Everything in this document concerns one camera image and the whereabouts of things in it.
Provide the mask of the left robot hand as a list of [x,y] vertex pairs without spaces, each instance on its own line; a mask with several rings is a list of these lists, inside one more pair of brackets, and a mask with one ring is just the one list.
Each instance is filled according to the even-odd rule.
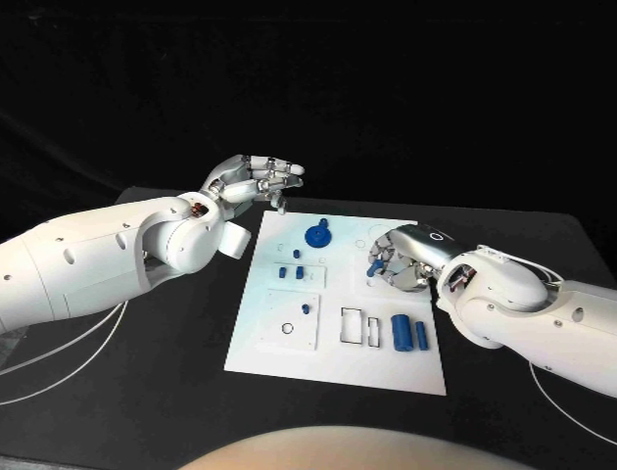
[[224,220],[239,217],[255,202],[283,214],[283,191],[304,185],[304,175],[305,168],[285,160],[234,155],[214,167],[198,192],[217,204]]

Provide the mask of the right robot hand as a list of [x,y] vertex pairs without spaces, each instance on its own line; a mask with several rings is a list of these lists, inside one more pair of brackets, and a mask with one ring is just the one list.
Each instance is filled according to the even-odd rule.
[[465,252],[466,248],[430,225],[400,225],[374,240],[367,276],[377,276],[402,292],[422,292]]

